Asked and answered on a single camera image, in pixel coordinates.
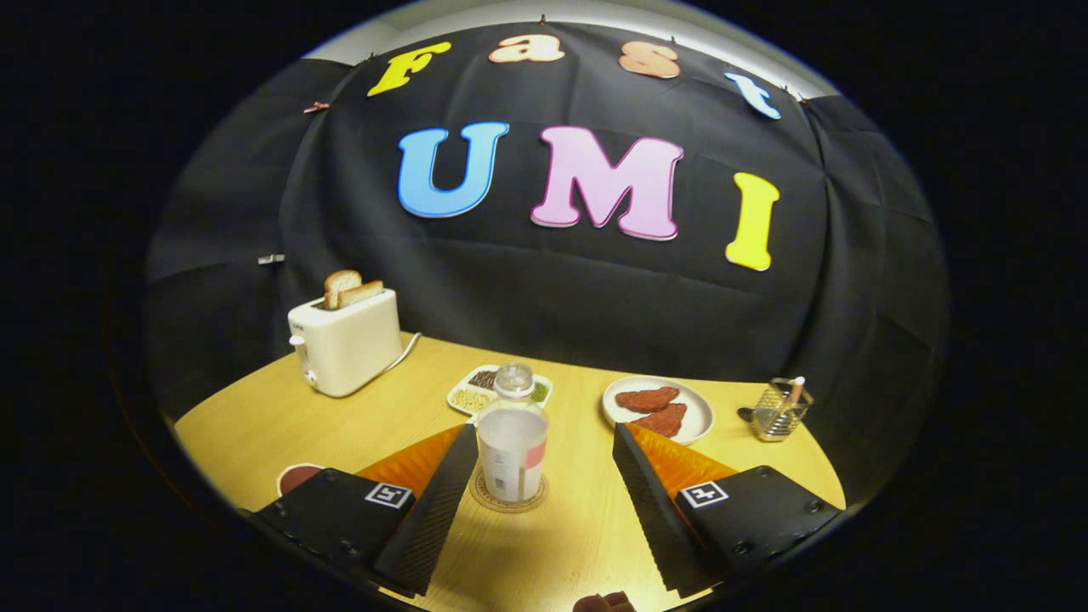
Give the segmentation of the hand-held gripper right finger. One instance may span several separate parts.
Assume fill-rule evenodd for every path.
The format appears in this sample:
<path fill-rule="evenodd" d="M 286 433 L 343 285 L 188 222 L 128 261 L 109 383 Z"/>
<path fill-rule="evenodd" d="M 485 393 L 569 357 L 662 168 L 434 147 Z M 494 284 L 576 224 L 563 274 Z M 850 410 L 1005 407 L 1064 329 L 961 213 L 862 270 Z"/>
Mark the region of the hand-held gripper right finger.
<path fill-rule="evenodd" d="M 735 589 L 816 537 L 839 507 L 776 468 L 735 470 L 633 423 L 611 456 L 665 588 Z"/>

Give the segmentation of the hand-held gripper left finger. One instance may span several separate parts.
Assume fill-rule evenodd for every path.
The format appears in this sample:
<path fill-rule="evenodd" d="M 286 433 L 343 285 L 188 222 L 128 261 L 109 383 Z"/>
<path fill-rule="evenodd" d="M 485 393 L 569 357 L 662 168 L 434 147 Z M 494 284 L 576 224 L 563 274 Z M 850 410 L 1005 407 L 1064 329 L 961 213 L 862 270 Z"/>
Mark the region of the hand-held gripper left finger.
<path fill-rule="evenodd" d="M 358 473 L 311 473 L 250 522 L 346 582 L 422 596 L 477 458 L 475 427 L 463 423 Z"/>

